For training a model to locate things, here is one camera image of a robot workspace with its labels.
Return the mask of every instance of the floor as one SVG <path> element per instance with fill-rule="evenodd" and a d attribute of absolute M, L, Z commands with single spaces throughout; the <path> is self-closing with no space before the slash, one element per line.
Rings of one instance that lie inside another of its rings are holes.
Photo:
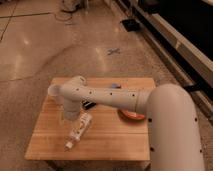
<path fill-rule="evenodd" d="M 119 8 L 90 0 L 88 10 L 59 12 L 60 0 L 0 5 L 0 166 L 3 171 L 51 170 L 24 154 L 53 77 L 153 77 L 177 83 L 141 33 L 126 32 Z M 108 55 L 109 49 L 120 53 Z M 206 170 L 213 171 L 213 129 L 198 109 Z M 142 171 L 140 162 L 71 162 L 65 170 Z"/>

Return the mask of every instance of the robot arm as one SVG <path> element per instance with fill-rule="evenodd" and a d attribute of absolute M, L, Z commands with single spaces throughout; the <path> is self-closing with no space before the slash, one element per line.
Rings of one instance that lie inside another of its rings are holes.
<path fill-rule="evenodd" d="M 127 109 L 148 118 L 152 171 L 204 171 L 195 107 L 181 87 L 165 84 L 152 92 L 86 87 L 83 77 L 57 87 L 65 117 L 78 118 L 82 100 Z M 49 94 L 56 87 L 49 87 Z"/>

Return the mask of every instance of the wooden table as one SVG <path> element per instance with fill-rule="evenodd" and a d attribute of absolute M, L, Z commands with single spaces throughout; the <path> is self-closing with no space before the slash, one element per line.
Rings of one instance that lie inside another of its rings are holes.
<path fill-rule="evenodd" d="M 54 78 L 52 83 L 63 84 L 70 78 Z M 123 89 L 155 87 L 152 78 L 88 78 L 88 86 L 109 87 L 111 83 Z M 118 115 L 117 109 L 97 105 L 87 110 L 92 123 L 81 141 L 70 151 L 65 149 L 71 129 L 61 120 L 61 107 L 46 97 L 33 131 L 25 158 L 27 160 L 119 160 L 148 161 L 149 143 L 147 121 L 129 121 Z"/>

